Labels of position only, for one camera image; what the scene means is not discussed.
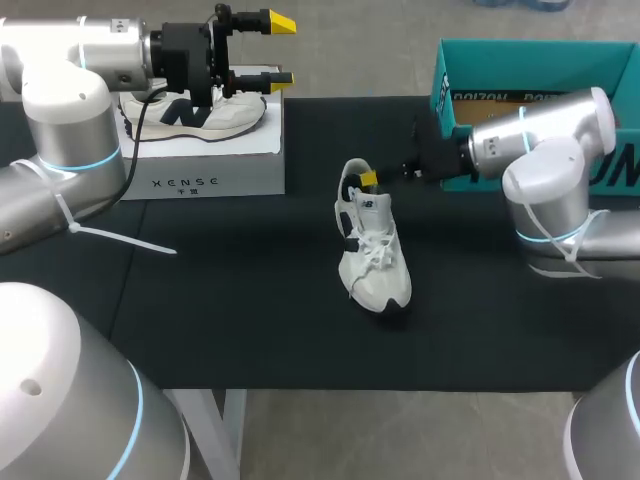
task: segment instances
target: shoe tongue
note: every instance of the shoe tongue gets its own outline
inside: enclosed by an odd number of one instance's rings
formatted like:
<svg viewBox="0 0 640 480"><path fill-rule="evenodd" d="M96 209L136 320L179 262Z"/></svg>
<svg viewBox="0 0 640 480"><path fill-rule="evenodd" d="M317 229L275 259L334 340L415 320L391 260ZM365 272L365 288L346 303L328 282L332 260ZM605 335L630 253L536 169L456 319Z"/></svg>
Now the shoe tongue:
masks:
<svg viewBox="0 0 640 480"><path fill-rule="evenodd" d="M356 208L365 230L388 232L391 230L391 196L388 193L372 195L356 192Z"/></svg>

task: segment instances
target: gray floor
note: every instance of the gray floor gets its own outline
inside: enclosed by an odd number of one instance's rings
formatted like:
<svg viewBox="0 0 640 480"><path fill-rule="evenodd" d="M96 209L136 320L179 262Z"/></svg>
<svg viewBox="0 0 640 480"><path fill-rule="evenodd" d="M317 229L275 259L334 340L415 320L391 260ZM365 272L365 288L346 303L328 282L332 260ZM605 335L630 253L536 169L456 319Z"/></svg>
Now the gray floor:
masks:
<svg viewBox="0 0 640 480"><path fill-rule="evenodd" d="M253 391L244 480L567 480L569 394Z"/></svg>
<svg viewBox="0 0 640 480"><path fill-rule="evenodd" d="M205 19L213 0L0 0L3 16ZM575 0L566 12L490 10L471 0L237 0L295 18L296 37L236 35L236 63L282 64L290 96L429 94L440 37L637 41L637 0ZM570 394L254 391L245 480L566 480Z"/></svg>

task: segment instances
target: black tablecloth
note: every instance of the black tablecloth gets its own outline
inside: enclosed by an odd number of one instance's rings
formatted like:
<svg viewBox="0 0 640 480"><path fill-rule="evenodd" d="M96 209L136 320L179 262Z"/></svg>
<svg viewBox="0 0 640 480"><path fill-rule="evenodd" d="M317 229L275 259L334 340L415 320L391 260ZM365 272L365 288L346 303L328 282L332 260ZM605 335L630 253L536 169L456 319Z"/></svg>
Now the black tablecloth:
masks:
<svg viewBox="0 0 640 480"><path fill-rule="evenodd" d="M349 300L333 213L342 166L404 160L424 108L425 98L287 100L286 196L148 202L141 238L179 255L136 250L123 289L131 250L69 234L0 259L0 279L50 288L103 332L117 310L112 342L165 388L593 387L640 348L639 286L536 276L498 193L390 188L412 309L385 324ZM100 221L132 234L140 209ZM60 268L44 271L39 255Z"/></svg>
<svg viewBox="0 0 640 480"><path fill-rule="evenodd" d="M34 153L22 105L0 105L0 166ZM144 207L144 202L119 203L83 225L136 236ZM124 243L64 232L0 257L0 282L47 289L109 336L132 255L133 248Z"/></svg>

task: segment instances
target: white sneaker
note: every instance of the white sneaker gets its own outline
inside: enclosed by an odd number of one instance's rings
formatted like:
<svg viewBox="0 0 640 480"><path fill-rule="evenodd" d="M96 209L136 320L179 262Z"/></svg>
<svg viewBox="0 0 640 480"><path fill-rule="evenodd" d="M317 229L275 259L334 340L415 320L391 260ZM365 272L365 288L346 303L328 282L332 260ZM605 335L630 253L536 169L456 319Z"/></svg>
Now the white sneaker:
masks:
<svg viewBox="0 0 640 480"><path fill-rule="evenodd" d="M127 133L134 138L143 102L135 94L123 92L119 106ZM254 92L239 93L226 99L220 89L214 88L212 109L193 108L188 91L182 94L166 92L147 107L140 140L195 137L215 142L236 137L254 127L266 108L264 99Z"/></svg>
<svg viewBox="0 0 640 480"><path fill-rule="evenodd" d="M349 295L362 307L390 314L409 304L411 278L391 213L391 196L348 186L349 175L370 171L367 162L354 158L342 172L335 211L345 252L338 271Z"/></svg>

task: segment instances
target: black cable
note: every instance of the black cable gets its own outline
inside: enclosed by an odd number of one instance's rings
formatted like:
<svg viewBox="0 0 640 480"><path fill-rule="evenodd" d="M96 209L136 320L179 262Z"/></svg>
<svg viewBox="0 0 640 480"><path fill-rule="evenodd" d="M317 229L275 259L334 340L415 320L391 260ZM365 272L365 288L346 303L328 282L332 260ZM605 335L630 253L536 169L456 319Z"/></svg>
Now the black cable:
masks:
<svg viewBox="0 0 640 480"><path fill-rule="evenodd" d="M127 180L124 182L124 185L120 189L120 191L107 203L105 203L98 210L93 212L92 215L99 215L103 212L106 212L111 207L113 207L120 199L127 193L131 183L133 182L133 176L136 173L136 167L138 166L138 150L140 149L140 134L142 133L142 123L144 122L144 116L147 113L147 107L162 92L166 92L167 87L162 87L154 90L147 97L147 99L143 102L142 111L140 112L140 118L138 118L138 128L136 129L136 136L133 139L133 156L131 157L131 169L129 170L129 175L127 176Z"/></svg>

